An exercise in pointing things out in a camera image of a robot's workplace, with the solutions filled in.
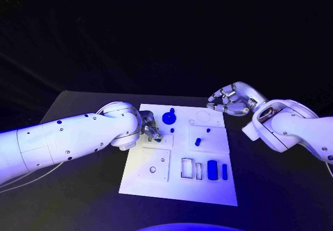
circular hole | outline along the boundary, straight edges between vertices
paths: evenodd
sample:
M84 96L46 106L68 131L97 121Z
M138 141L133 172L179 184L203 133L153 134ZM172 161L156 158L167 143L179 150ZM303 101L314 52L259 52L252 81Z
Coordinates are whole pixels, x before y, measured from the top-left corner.
M154 173L156 172L156 167L150 168L150 172Z

white robotic arm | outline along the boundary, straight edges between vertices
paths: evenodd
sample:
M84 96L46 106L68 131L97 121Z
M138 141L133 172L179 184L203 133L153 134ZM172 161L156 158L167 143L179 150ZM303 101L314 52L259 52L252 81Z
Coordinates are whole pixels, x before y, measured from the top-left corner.
M234 116L254 112L252 121L242 128L252 141L261 138L278 152L300 144L321 161L333 164L333 117L319 118L293 100L268 101L244 82L219 89L208 100L221 96L223 104L208 103L208 108Z
M160 139L150 111L112 102L88 113L0 134L0 184L35 170L104 149L124 151L140 134Z

black background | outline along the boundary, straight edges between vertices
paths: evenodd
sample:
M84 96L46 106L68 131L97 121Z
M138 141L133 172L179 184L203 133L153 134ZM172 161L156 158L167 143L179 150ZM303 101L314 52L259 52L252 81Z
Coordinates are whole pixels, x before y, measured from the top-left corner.
M0 129L63 90L209 97L236 81L332 116L332 30L310 1L1 1Z

table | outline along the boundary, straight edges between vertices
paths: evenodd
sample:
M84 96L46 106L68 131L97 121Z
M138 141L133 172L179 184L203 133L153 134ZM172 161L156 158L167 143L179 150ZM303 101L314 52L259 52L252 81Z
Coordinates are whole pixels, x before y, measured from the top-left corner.
M112 101L205 107L206 98L65 91L42 123L95 112ZM274 152L241 128L251 115L225 115L238 207L118 194L128 152L108 147L40 180L0 194L1 230L131 231L192 222L244 230L332 230L333 178L326 165L296 146ZM53 167L35 172L35 179Z

blue object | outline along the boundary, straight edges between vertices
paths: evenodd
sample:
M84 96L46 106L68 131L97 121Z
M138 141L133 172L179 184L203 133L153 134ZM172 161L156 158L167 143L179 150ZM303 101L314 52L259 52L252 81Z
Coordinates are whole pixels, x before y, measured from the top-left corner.
M173 124L176 121L176 115L174 115L174 109L170 109L170 112L166 112L161 116L161 120L164 122L164 124Z
M218 180L218 162L215 160L209 160L208 164L208 179Z
M226 165L222 165L222 179L228 180Z
M200 138L197 138L197 139L196 139L196 146L199 146L199 145L200 145L200 142L202 142L202 139L200 139Z

